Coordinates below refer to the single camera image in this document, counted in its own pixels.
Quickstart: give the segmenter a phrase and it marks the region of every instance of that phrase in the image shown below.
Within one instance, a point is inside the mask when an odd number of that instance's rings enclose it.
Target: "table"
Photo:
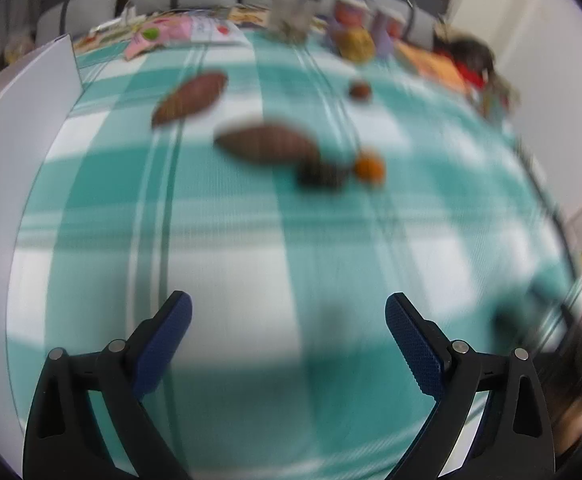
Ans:
[[[49,349],[101,349],[184,290],[191,328],[144,404],[196,480],[380,478],[433,407],[386,329],[386,298],[405,292],[450,338],[508,351],[495,312],[524,316],[533,280],[566,293],[562,245],[510,132],[463,97],[395,60],[354,66],[315,38],[248,34],[251,46],[125,62],[122,43],[78,57],[84,94],[40,168],[14,255],[18,413],[24,426]],[[159,99],[212,68],[229,81],[212,110],[152,132]],[[370,104],[347,97],[359,77]],[[338,160],[382,153],[385,187],[301,192],[290,168],[212,147],[217,128],[262,116],[305,128]]]

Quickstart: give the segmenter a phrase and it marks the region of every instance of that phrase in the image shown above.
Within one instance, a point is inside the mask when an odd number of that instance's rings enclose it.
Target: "metal rivet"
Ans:
[[[58,360],[64,354],[64,350],[61,348],[54,348],[52,351],[49,352],[49,359],[53,361]]]
[[[126,341],[124,339],[113,339],[113,341],[108,344],[108,349],[112,352],[121,352],[124,350],[125,346]]]
[[[451,348],[458,352],[459,354],[466,354],[469,351],[469,345],[462,341],[462,339],[453,341],[453,343],[451,344]]]
[[[521,361],[526,361],[527,359],[529,359],[529,354],[524,348],[516,348],[513,351],[513,354]]]

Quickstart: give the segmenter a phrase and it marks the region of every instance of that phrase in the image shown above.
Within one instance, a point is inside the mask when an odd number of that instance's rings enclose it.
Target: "blue gripper pad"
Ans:
[[[422,393],[430,395],[437,402],[444,394],[440,359],[395,295],[386,300],[385,317],[386,325]]]
[[[133,377],[133,395],[142,399],[158,387],[171,358],[191,324],[191,297],[182,293],[139,355]]]

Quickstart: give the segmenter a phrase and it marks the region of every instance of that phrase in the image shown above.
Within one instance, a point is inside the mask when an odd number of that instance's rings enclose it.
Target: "cylindrical container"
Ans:
[[[269,33],[285,43],[304,43],[320,0],[273,0]]]
[[[393,54],[395,42],[402,38],[405,19],[400,12],[379,7],[375,12],[371,25],[371,37],[375,44],[375,54],[378,57],[388,57]]]
[[[350,28],[364,28],[369,7],[364,0],[335,0],[329,19],[327,38],[335,44],[335,36]]]

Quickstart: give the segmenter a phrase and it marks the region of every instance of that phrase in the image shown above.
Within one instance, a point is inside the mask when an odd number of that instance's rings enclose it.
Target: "teal and white plaid tablecloth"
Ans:
[[[405,292],[450,338],[507,351],[494,313],[523,310],[532,280],[566,293],[561,243],[510,137],[462,97],[395,61],[359,67],[316,41],[249,38],[77,59],[84,94],[40,168],[13,261],[18,413],[24,424],[49,349],[101,349],[184,290],[193,323],[145,405],[193,478],[382,477],[433,406],[385,326],[387,296]],[[152,132],[164,94],[211,68],[229,77],[212,110]],[[371,104],[348,99],[356,77]],[[379,151],[386,186],[302,192],[289,168],[213,149],[216,127],[262,116],[299,124],[333,157]]]

